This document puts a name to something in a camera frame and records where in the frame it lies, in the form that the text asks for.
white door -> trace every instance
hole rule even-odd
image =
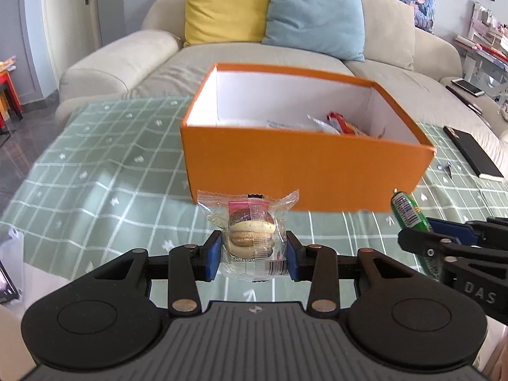
[[[70,66],[97,50],[96,0],[42,0],[49,58],[57,82]]]

table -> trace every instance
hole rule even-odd
[[[502,105],[508,97],[508,66],[485,51],[474,50],[457,41],[455,43],[464,51],[464,80],[473,83],[491,98],[499,97],[497,103]],[[485,83],[485,75],[499,82],[496,86]]]
[[[63,133],[35,162],[0,218],[0,236],[24,233],[24,259],[74,280],[133,248],[167,255],[175,246],[202,244],[216,227],[191,200],[180,122],[189,97],[109,100],[77,111]],[[428,217],[454,222],[508,217],[508,183],[478,178],[443,129],[420,124],[436,157],[412,197]],[[438,169],[450,161],[452,176]],[[291,211],[285,225],[302,244],[323,244],[341,255],[372,248],[422,271],[397,243],[392,213]],[[209,300],[302,301],[310,283],[278,277],[252,282],[220,275],[199,282]],[[341,305],[355,290],[346,280]],[[152,283],[152,300],[167,301],[167,282]]]

light blue pillow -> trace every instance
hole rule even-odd
[[[263,44],[365,61],[361,0],[270,0]]]

blue gripper pad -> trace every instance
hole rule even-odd
[[[289,275],[293,281],[299,282],[300,276],[298,273],[298,265],[296,264],[296,249],[288,240],[286,240],[286,242],[286,264],[288,265]]]
[[[212,248],[208,250],[208,258],[206,260],[206,278],[210,281],[215,279],[217,270],[220,265],[220,251],[222,250],[222,234],[213,243]]]
[[[471,226],[458,224],[448,220],[427,218],[436,234],[448,235],[457,238],[462,245],[478,244],[478,237],[473,233]]]

beige sofa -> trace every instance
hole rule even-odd
[[[508,144],[497,137],[502,136],[505,125],[501,124],[496,104],[487,96],[475,99],[491,122],[492,132],[445,89],[444,84],[451,78],[462,75],[462,66],[457,50],[438,37],[415,28],[414,71],[409,71],[368,59],[364,63],[344,63],[323,54],[259,43],[183,48],[184,24],[185,0],[158,0],[141,31],[92,53],[68,69],[60,81],[58,125],[64,127],[73,110],[93,101],[192,95],[216,62],[291,65],[378,81],[415,121],[450,125],[473,134],[508,176]]]

